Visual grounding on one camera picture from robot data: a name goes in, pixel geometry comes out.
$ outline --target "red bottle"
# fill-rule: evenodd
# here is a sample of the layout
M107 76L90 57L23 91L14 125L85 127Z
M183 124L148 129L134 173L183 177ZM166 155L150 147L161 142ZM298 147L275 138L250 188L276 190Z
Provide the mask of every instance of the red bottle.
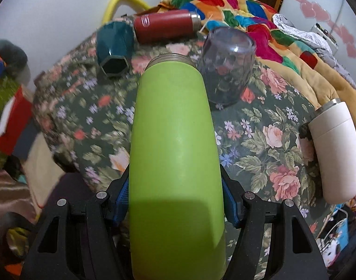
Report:
M140 44L188 36L200 28L200 15L188 10L145 14L134 20L136 39Z

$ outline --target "clear plastic cup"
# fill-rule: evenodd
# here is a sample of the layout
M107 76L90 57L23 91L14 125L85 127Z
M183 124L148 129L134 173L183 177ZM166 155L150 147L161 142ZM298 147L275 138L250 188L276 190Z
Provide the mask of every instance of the clear plastic cup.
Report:
M236 103L248 85L255 62L256 44L246 33L230 27L212 29L197 65L208 100Z

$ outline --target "colorful blanket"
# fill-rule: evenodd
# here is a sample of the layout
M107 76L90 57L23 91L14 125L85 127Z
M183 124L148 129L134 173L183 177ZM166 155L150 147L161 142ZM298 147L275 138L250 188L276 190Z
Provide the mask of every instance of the colorful blanket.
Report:
M316 109L340 98L356 126L356 90L314 50L279 30L272 22L276 13L272 7L256 0L162 0L160 6L195 11L208 30L231 26L246 32L257 44L256 56L261 63L280 74ZM276 81L271 89L277 96L283 92Z

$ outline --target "white bottle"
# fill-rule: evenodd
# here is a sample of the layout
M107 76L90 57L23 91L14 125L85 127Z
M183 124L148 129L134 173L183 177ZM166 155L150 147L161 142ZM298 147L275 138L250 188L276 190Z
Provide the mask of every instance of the white bottle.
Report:
M323 197L340 204L356 195L356 129L348 107L333 99L309 123L321 170Z

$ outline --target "lime green tumbler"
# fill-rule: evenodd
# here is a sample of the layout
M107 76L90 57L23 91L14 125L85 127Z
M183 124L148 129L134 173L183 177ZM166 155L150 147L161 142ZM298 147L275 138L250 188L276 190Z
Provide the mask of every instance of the lime green tumbler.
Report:
M139 81L129 225L136 280L220 280L220 165L201 74L183 55L153 59Z

